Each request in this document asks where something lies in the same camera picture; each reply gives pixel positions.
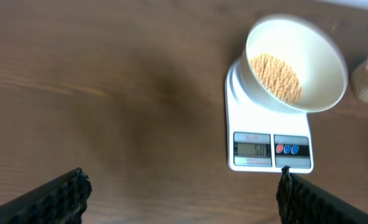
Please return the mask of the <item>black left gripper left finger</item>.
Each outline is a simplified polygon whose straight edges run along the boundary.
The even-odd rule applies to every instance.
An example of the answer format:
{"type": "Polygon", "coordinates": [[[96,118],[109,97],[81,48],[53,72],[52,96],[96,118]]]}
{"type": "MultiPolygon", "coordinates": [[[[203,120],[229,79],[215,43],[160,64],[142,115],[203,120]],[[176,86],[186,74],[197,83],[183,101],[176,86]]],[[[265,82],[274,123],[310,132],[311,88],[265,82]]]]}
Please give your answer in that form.
{"type": "Polygon", "coordinates": [[[0,224],[81,224],[91,192],[88,175],[78,167],[0,205],[0,224]]]}

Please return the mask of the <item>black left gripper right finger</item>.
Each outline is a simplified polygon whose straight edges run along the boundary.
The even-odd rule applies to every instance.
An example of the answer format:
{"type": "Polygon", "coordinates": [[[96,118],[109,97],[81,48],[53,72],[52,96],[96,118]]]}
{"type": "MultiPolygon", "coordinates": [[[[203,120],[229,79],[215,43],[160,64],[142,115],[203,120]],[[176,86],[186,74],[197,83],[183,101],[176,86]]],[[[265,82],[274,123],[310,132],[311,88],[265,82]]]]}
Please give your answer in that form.
{"type": "Polygon", "coordinates": [[[368,214],[282,168],[276,201],[282,224],[368,224],[368,214]]]}

